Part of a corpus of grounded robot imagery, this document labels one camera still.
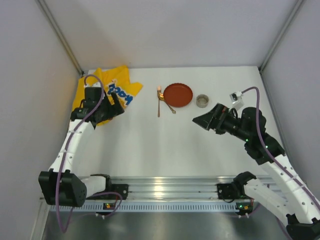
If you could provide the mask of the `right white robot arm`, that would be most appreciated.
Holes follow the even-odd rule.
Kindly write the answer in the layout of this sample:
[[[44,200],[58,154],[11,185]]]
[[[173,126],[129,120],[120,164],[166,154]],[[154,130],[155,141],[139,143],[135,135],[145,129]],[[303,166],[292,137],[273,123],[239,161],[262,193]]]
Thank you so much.
[[[238,117],[235,109],[216,104],[192,120],[217,135],[228,133],[244,141],[247,154],[273,179],[283,196],[266,187],[251,172],[238,174],[231,185],[234,198],[257,200],[286,228],[293,240],[320,238],[320,201],[311,193],[291,165],[279,142],[266,132],[266,118],[256,107],[246,107]]]

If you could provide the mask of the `gold spoon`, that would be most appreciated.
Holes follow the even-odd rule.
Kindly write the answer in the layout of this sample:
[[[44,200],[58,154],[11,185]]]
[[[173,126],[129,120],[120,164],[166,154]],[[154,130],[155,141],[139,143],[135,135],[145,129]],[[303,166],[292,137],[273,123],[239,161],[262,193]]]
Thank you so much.
[[[166,102],[165,97],[162,93],[159,94],[160,100],[163,101],[171,110],[173,114],[176,114],[176,111]]]

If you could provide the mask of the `gold fork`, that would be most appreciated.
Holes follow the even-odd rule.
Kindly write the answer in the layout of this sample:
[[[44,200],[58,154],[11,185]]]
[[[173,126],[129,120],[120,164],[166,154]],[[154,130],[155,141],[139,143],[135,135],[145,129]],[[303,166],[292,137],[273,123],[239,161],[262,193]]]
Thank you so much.
[[[157,117],[159,118],[161,116],[160,101],[162,99],[162,87],[160,85],[157,87],[157,98],[158,98]]]

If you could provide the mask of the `yellow Pikachu placemat cloth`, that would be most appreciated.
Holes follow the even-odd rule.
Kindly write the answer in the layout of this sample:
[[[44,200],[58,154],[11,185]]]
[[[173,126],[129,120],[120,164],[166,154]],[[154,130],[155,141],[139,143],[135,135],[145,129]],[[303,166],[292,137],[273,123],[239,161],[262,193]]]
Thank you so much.
[[[111,93],[116,93],[122,107],[125,110],[125,108],[128,107],[129,104],[134,100],[140,90],[142,90],[143,85],[139,82],[132,83],[130,81],[129,69],[125,65],[113,68],[111,70],[102,70],[101,68],[97,68],[94,73],[88,74],[78,80],[75,97],[72,103],[72,111],[80,106],[81,100],[85,96],[85,88],[88,87],[101,88],[101,98],[98,104],[101,103],[105,92],[106,97],[113,105],[114,100],[111,96]],[[97,107],[95,107],[83,120],[70,121],[71,123],[75,124],[74,128],[76,130],[81,126],[91,126],[92,128],[95,128],[96,126],[104,125],[113,119],[105,120],[97,125],[92,125],[90,122],[85,122],[86,118],[89,117],[96,108]]]

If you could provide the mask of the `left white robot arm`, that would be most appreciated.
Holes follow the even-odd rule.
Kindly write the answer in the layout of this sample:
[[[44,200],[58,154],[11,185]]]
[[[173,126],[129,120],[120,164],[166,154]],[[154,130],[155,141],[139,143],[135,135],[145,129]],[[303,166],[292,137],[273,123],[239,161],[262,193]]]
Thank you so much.
[[[64,143],[48,171],[41,171],[38,182],[48,205],[81,207],[87,198],[112,191],[109,175],[92,174],[80,179],[76,171],[82,151],[98,124],[124,113],[115,91],[106,93],[100,87],[86,87],[84,98],[70,116]]]

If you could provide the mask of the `red scalloped plastic plate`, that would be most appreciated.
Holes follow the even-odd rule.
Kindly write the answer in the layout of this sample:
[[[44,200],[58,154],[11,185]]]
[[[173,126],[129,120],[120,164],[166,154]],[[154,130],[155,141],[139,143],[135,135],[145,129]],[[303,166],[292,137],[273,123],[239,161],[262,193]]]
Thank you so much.
[[[172,83],[164,92],[165,101],[172,107],[182,108],[187,106],[193,99],[192,89],[183,83]]]

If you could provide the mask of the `small metal cup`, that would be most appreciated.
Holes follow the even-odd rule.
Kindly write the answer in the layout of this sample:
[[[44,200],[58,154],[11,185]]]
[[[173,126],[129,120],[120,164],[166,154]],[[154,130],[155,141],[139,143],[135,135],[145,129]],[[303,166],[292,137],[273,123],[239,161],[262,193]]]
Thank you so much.
[[[208,103],[209,103],[209,97],[205,94],[199,94],[197,97],[196,97],[196,105],[199,107],[199,108],[206,108]]]

